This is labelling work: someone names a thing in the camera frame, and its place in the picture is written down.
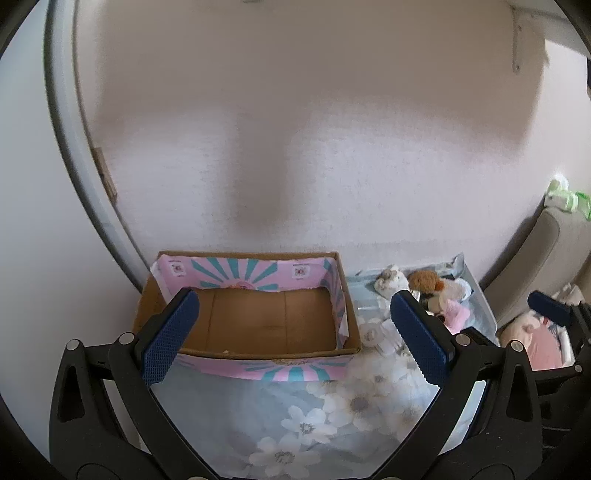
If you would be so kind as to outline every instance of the pink plush toy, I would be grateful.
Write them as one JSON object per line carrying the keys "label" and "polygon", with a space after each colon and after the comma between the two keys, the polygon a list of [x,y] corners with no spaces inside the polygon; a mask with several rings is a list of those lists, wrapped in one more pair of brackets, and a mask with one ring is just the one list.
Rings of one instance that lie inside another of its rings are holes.
{"label": "pink plush toy", "polygon": [[470,309],[463,307],[455,300],[442,300],[444,305],[443,310],[441,313],[445,318],[443,324],[447,327],[447,329],[455,335],[460,333],[460,331],[464,328],[466,321],[470,318]]}
{"label": "pink plush toy", "polygon": [[556,338],[540,320],[529,313],[519,315],[501,333],[499,339],[504,348],[512,340],[523,343],[532,370],[549,370],[562,367],[562,355]]}

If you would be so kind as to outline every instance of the brown teddy bear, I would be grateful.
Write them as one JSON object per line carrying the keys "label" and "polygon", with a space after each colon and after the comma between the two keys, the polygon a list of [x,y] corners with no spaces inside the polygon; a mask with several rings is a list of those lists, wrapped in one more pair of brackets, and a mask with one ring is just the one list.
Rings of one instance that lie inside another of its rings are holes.
{"label": "brown teddy bear", "polygon": [[442,291],[445,284],[433,270],[417,270],[408,277],[408,286],[411,290],[421,293],[434,294]]}

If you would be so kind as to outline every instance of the white flower print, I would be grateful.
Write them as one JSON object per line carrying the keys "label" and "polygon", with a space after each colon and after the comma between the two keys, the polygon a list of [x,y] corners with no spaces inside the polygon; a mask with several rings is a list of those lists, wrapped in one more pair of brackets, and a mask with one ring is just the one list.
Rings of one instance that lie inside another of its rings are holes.
{"label": "white flower print", "polygon": [[312,445],[313,441],[330,443],[329,436],[336,435],[336,428],[326,424],[326,413],[319,408],[313,408],[308,415],[294,405],[288,408],[291,419],[283,419],[282,427],[297,433],[298,440],[303,445]]}
{"label": "white flower print", "polygon": [[401,363],[405,365],[407,371],[415,372],[416,370],[420,370],[417,365],[417,361],[414,359],[406,344],[404,344],[396,353],[398,354],[400,360],[402,360]]}
{"label": "white flower print", "polygon": [[318,452],[301,452],[300,441],[292,434],[284,435],[279,443],[270,437],[256,444],[261,452],[253,453],[248,460],[254,466],[265,467],[266,476],[286,473],[291,478],[307,478],[310,473],[307,465],[320,462]]}
{"label": "white flower print", "polygon": [[402,442],[412,431],[423,415],[424,410],[417,407],[408,407],[403,410],[387,413],[386,424],[399,442]]}
{"label": "white flower print", "polygon": [[383,399],[380,404],[382,412],[402,411],[407,408],[426,410],[437,391],[438,387],[429,385],[422,376],[406,375],[395,384],[395,392]]}
{"label": "white flower print", "polygon": [[362,317],[357,318],[357,327],[359,328],[359,337],[365,348],[372,348],[379,344],[385,338],[384,331],[379,327],[383,322],[380,318],[371,318],[366,320]]}
{"label": "white flower print", "polygon": [[308,382],[306,384],[306,391],[318,398],[323,398],[328,393],[336,392],[337,381],[325,380],[323,382]]}
{"label": "white flower print", "polygon": [[369,382],[376,395],[387,397],[407,370],[396,356],[386,359],[377,351],[365,351],[351,360],[347,374],[351,379]]}
{"label": "white flower print", "polygon": [[375,430],[384,421],[375,401],[374,388],[365,381],[339,384],[336,393],[324,396],[322,409],[337,428],[353,423],[361,431]]}

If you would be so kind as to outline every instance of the metal screw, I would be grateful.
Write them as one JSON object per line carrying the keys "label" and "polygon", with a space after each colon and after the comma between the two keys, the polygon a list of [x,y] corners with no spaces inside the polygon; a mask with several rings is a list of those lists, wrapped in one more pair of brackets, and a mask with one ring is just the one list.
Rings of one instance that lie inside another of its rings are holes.
{"label": "metal screw", "polygon": [[73,338],[68,343],[66,343],[66,350],[76,350],[78,348],[78,345],[80,345],[80,341]]}
{"label": "metal screw", "polygon": [[119,337],[119,343],[121,345],[127,345],[134,341],[135,335],[131,332],[125,332]]}
{"label": "metal screw", "polygon": [[523,343],[521,343],[518,340],[513,340],[511,342],[511,348],[513,350],[515,350],[516,352],[522,352],[523,351]]}
{"label": "metal screw", "polygon": [[458,345],[468,346],[470,345],[470,337],[465,333],[460,333],[459,335],[456,335],[456,342]]}

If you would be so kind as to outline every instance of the beige chair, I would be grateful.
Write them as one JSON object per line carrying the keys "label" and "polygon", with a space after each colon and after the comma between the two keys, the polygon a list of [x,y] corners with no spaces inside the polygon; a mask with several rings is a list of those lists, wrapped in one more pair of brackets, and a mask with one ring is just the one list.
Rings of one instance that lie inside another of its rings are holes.
{"label": "beige chair", "polygon": [[542,210],[519,251],[484,291],[498,327],[528,310],[533,290],[552,295],[574,280],[591,301],[590,251],[591,221],[580,212]]}

